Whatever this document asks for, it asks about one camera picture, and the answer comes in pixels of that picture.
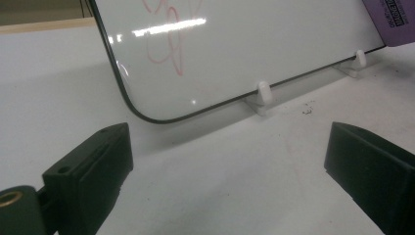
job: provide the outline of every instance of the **screw hole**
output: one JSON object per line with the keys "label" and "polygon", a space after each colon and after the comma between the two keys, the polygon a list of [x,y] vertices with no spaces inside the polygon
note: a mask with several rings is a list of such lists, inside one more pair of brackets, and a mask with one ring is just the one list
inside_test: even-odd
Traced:
{"label": "screw hole", "polygon": [[70,170],[69,166],[62,167],[58,170],[58,173],[66,173]]}
{"label": "screw hole", "polygon": [[10,192],[0,196],[0,208],[7,207],[10,204],[17,202],[23,193],[20,191]]}

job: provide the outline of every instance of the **white surface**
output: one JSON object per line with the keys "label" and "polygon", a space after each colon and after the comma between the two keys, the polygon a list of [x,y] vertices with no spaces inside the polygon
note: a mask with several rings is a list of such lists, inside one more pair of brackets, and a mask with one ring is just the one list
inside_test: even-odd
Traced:
{"label": "white surface", "polygon": [[[414,45],[374,53],[369,64],[381,62],[361,78],[267,117],[237,102],[154,125],[124,105],[96,28],[2,35],[0,43],[0,189],[39,189],[41,173],[95,131],[129,123],[135,168],[100,235],[380,235],[325,172],[331,123],[415,153]],[[284,90],[273,92],[284,100]]]}
{"label": "white surface", "polygon": [[361,0],[96,2],[128,96],[155,120],[384,45]]}

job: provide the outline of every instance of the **white table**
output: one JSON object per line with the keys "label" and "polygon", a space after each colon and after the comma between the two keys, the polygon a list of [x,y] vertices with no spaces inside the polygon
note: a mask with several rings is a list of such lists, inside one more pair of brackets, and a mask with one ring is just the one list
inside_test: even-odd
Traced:
{"label": "white table", "polygon": [[95,27],[0,43],[1,190],[39,189],[41,173],[95,131],[129,123],[135,168],[98,234],[382,234],[325,172],[331,123],[415,153],[415,45],[376,52],[359,79],[280,103],[267,117],[236,102],[154,125],[124,105]]}

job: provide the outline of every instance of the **white clip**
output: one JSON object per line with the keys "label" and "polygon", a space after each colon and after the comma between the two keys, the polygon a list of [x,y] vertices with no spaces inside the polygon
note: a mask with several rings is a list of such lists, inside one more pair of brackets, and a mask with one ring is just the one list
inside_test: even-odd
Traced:
{"label": "white clip", "polygon": [[357,78],[358,72],[367,66],[366,55],[364,51],[358,50],[356,59],[353,61],[346,61],[335,65],[334,68],[344,72],[345,74]]}
{"label": "white clip", "polygon": [[274,102],[271,87],[266,81],[262,81],[258,85],[258,94],[245,98],[245,102],[260,116],[266,115],[268,105]]}

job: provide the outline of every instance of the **purple object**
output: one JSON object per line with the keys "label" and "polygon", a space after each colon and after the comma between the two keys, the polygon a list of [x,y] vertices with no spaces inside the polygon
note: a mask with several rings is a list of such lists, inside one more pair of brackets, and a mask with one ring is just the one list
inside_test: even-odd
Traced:
{"label": "purple object", "polygon": [[415,0],[363,0],[387,46],[415,42]]}

